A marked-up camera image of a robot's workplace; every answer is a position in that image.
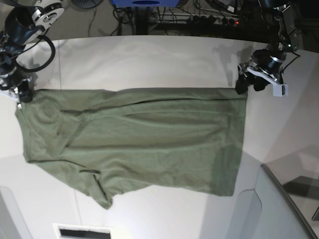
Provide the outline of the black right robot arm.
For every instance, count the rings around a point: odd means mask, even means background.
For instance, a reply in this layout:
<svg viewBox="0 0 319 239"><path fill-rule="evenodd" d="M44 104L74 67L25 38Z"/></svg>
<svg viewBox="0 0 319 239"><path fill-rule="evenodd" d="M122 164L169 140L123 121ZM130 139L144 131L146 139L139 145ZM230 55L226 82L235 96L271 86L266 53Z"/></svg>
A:
<svg viewBox="0 0 319 239"><path fill-rule="evenodd" d="M8 97L20 103L33 99L33 74L45 69L54 59L56 49L47 37L53 23L64 13L60 0L5 0L13 9L5 19L0 32L0 89ZM28 69L17 62L27 52L32 41L48 43L51 55L41 66Z"/></svg>

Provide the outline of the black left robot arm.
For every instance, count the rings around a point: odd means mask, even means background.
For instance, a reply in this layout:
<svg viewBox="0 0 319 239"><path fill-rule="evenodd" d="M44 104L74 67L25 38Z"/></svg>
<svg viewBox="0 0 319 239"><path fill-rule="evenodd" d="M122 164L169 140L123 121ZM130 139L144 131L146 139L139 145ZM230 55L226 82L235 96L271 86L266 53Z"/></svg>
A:
<svg viewBox="0 0 319 239"><path fill-rule="evenodd" d="M264 49L255 50L247 62L238 65L235 90L242 95L248 92L249 87L259 92L271 85L274 96L287 96L288 85L284 82L283 74L300 58L296 53L299 45L294 44L291 37L294 31L288 28L287 12L291 7L288 1L271 3L269 0L260 0L259 5L261 20L271 35L270 42Z"/></svg>

